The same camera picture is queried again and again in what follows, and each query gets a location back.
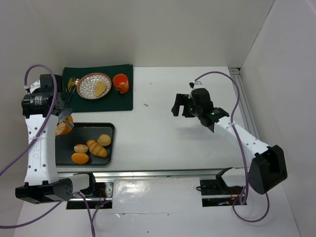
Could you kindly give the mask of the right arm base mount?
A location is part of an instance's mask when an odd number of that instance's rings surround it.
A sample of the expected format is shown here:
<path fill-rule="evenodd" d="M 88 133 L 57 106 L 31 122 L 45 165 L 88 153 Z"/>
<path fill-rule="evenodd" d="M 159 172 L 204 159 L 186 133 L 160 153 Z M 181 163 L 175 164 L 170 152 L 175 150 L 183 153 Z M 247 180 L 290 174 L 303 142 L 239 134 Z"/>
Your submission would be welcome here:
<path fill-rule="evenodd" d="M 200 180 L 196 190 L 201 194 L 203 207 L 232 206 L 240 197 L 242 187 L 228 187 L 218 180 Z"/>

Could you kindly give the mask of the metal tongs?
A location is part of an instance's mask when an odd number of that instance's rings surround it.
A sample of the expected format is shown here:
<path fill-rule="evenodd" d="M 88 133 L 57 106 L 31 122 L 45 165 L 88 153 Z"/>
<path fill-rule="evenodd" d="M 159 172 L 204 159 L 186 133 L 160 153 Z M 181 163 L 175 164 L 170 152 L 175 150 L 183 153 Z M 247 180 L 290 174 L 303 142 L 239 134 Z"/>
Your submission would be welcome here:
<path fill-rule="evenodd" d="M 74 127 L 74 121 L 73 121 L 73 117 L 72 116 L 68 116 L 63 123 L 69 127 L 69 128 L 73 128 Z"/>

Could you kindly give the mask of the speckled bread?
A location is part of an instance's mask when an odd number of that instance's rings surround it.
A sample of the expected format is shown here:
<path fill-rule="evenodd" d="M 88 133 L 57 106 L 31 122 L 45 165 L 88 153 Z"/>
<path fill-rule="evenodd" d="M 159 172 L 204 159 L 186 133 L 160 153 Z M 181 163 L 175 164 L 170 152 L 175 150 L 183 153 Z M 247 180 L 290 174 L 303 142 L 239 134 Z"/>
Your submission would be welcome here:
<path fill-rule="evenodd" d="M 106 90 L 107 85 L 104 81 L 98 81 L 96 86 L 95 86 L 95 96 L 99 97 L 102 95 L 102 93 Z"/>

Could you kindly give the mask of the brown crusty bread roll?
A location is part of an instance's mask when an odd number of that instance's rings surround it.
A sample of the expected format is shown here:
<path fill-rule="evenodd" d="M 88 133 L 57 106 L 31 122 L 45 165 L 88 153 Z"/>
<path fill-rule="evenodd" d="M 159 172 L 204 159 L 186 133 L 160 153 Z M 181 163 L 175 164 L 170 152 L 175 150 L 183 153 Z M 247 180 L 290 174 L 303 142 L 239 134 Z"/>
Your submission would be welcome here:
<path fill-rule="evenodd" d="M 55 129 L 55 135 L 56 136 L 62 135 L 65 129 L 66 129 L 66 124 L 64 122 L 58 124 Z"/>

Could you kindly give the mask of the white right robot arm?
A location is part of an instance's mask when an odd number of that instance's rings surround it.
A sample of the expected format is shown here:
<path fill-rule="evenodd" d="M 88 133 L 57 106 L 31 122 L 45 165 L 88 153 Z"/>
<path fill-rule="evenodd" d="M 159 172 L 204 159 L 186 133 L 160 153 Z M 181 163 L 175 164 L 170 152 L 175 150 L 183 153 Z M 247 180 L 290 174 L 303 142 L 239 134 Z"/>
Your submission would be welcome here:
<path fill-rule="evenodd" d="M 232 115 L 220 107 L 214 107 L 209 92 L 203 87 L 190 84 L 190 94 L 176 94 L 171 109 L 175 117 L 198 118 L 200 123 L 215 134 L 222 136 L 239 148 L 245 168 L 229 169 L 231 176 L 245 175 L 242 185 L 249 185 L 256 193 L 263 195 L 287 179 L 287 168 L 283 149 L 270 146 L 239 126 Z"/>

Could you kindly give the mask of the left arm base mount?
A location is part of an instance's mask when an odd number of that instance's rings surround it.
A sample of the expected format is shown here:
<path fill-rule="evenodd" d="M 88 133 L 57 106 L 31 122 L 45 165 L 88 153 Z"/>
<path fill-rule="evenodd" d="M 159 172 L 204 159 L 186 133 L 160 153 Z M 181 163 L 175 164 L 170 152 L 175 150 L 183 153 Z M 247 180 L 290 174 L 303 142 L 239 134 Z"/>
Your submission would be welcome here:
<path fill-rule="evenodd" d="M 113 207 L 114 182 L 94 182 L 92 186 L 81 190 L 80 193 L 85 197 L 89 209 L 112 209 Z M 78 194 L 74 195 L 66 205 L 67 210 L 86 209 L 85 202 Z"/>

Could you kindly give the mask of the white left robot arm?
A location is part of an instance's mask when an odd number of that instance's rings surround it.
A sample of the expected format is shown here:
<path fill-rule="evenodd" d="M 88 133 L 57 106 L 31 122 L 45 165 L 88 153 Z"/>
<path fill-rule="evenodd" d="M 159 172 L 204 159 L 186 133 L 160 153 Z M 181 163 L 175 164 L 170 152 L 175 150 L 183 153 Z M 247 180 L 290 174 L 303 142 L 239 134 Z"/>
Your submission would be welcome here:
<path fill-rule="evenodd" d="M 21 102 L 31 147 L 24 185 L 15 189 L 15 196 L 29 203 L 69 201 L 92 184 L 90 173 L 60 179 L 57 172 L 55 128 L 71 112 L 64 105 L 62 92 L 62 76 L 44 74 L 31 85 Z"/>

